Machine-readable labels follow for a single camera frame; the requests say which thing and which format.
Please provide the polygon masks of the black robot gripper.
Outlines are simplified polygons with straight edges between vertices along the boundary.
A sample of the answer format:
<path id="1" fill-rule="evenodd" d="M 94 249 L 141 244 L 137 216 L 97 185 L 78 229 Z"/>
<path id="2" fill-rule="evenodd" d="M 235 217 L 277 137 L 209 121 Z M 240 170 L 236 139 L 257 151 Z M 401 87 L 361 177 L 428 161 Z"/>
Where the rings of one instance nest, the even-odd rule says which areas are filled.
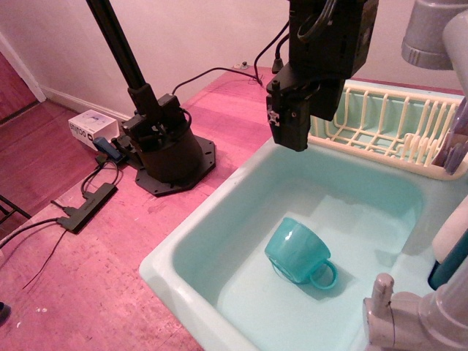
<path id="1" fill-rule="evenodd" d="M 304 151 L 310 116 L 334 117 L 345 81 L 366 63 L 377 8 L 377 1 L 290 2 L 288 62 L 267 96 L 276 144 Z"/>

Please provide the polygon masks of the black robot arm with base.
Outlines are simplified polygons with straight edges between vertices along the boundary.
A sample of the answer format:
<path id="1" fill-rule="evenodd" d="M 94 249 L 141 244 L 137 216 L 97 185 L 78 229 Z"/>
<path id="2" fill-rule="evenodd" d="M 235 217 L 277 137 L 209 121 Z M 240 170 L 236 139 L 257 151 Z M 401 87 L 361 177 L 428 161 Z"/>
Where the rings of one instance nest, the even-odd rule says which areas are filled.
<path id="1" fill-rule="evenodd" d="M 192 117 L 178 98 L 157 98 L 143 77 L 109 1 L 88 7 L 128 85 L 134 116 L 122 124 L 115 146 L 137 162 L 136 183 L 157 197 L 193 189 L 216 167 L 213 141 L 195 135 Z"/>

